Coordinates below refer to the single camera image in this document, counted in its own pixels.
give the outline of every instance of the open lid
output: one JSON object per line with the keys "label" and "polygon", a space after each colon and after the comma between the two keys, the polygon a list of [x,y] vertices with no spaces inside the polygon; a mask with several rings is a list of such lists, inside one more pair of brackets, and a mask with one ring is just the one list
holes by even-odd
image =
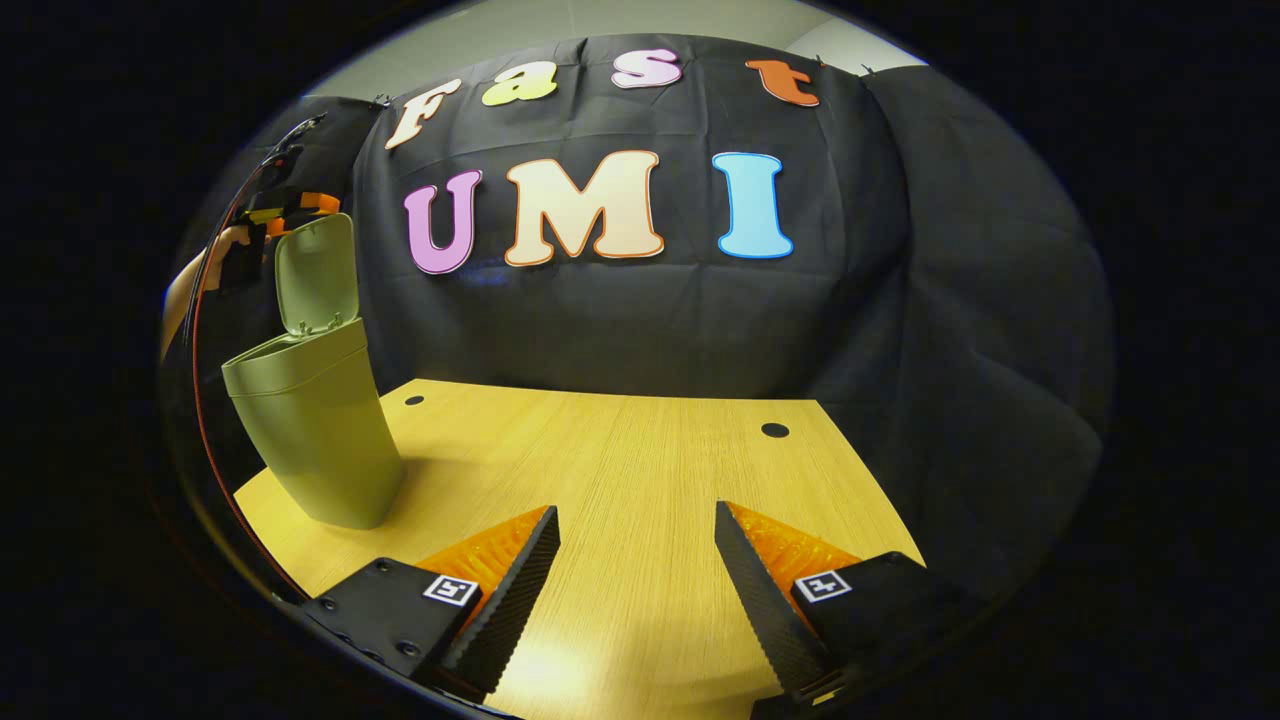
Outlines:
{"label": "open lid", "polygon": [[325,333],[356,319],[360,293],[351,215],[326,215],[276,241],[275,295],[284,329],[294,337]]}

